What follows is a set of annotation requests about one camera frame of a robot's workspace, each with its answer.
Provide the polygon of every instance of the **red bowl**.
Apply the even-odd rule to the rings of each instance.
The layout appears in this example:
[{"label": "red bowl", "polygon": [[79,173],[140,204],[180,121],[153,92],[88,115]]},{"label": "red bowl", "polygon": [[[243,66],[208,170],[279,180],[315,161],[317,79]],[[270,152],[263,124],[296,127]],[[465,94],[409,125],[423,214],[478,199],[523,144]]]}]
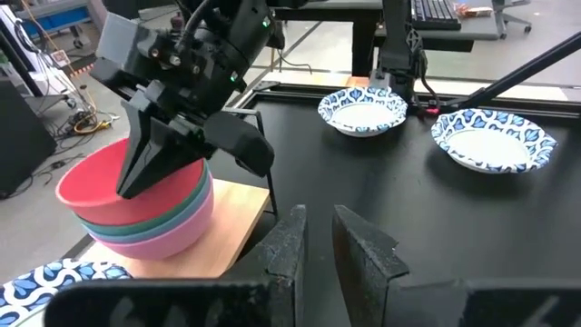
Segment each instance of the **red bowl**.
[{"label": "red bowl", "polygon": [[196,187],[203,160],[165,177],[131,200],[116,192],[127,139],[109,144],[71,168],[56,185],[58,199],[90,223],[130,225],[151,220],[179,205]]}]

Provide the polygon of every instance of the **pink bowl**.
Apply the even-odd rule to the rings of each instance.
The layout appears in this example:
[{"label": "pink bowl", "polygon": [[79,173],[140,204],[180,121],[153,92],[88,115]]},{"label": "pink bowl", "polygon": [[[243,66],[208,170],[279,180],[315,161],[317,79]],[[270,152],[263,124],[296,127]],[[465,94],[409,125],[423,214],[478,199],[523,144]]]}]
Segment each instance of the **pink bowl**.
[{"label": "pink bowl", "polygon": [[203,160],[165,177],[131,200],[116,192],[127,139],[82,160],[56,186],[58,199],[89,223],[130,225],[168,213],[190,195],[203,173]]},{"label": "pink bowl", "polygon": [[128,258],[161,260],[185,250],[208,229],[214,206],[213,186],[200,209],[175,229],[151,240],[138,243],[108,243],[91,235],[97,242]]}]

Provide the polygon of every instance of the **chair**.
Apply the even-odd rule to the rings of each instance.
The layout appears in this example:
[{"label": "chair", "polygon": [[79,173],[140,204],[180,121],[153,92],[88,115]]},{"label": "chair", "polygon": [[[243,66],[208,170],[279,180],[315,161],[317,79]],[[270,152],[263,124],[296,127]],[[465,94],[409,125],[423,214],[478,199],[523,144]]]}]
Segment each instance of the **chair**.
[{"label": "chair", "polygon": [[507,24],[509,22],[519,23],[525,26],[525,33],[528,34],[533,28],[533,24],[524,19],[514,17],[506,14],[505,9],[520,5],[530,5],[531,0],[493,0],[494,12],[497,17],[498,31],[500,32],[500,39],[507,38]]}]

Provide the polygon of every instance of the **black table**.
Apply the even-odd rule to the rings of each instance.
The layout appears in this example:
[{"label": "black table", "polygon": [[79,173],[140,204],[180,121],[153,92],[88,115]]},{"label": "black table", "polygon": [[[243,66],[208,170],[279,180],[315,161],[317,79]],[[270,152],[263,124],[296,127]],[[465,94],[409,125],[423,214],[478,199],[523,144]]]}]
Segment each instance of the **black table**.
[{"label": "black table", "polygon": [[[492,7],[491,0],[466,0],[470,6]],[[351,72],[354,76],[369,76],[372,67],[373,46],[383,43],[385,31],[378,30],[382,16],[380,0],[328,0],[313,2],[300,10],[279,8],[276,16],[282,20],[352,22],[353,53]],[[475,40],[497,40],[496,18],[480,17],[462,22],[459,31],[419,31],[428,50],[470,52]]]},{"label": "black table", "polygon": [[[331,90],[258,93],[248,103],[262,112],[276,152],[280,212],[307,205],[305,326],[349,326],[334,268],[333,204],[398,240],[411,282],[581,275],[577,120],[531,117],[560,143],[551,163],[534,173],[485,175],[454,163],[432,140],[431,123],[415,117],[375,138],[340,134],[316,111]],[[216,154],[211,167],[215,178],[266,185],[227,154]]]}]

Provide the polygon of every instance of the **blue and white paper bowl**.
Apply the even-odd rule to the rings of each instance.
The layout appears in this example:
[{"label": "blue and white paper bowl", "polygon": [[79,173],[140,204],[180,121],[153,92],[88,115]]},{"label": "blue and white paper bowl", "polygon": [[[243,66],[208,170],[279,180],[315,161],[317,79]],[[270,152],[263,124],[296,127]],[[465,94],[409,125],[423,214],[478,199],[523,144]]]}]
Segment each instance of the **blue and white paper bowl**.
[{"label": "blue and white paper bowl", "polygon": [[343,134],[370,137],[406,120],[408,104],[390,89],[351,87],[325,96],[318,112]]},{"label": "blue and white paper bowl", "polygon": [[26,326],[42,320],[54,295],[75,282],[97,279],[129,279],[131,275],[113,263],[86,263],[63,259],[40,266],[0,287],[0,326]]},{"label": "blue and white paper bowl", "polygon": [[492,110],[443,114],[431,132],[452,159],[481,173],[526,173],[542,168],[557,146],[537,124]]}]

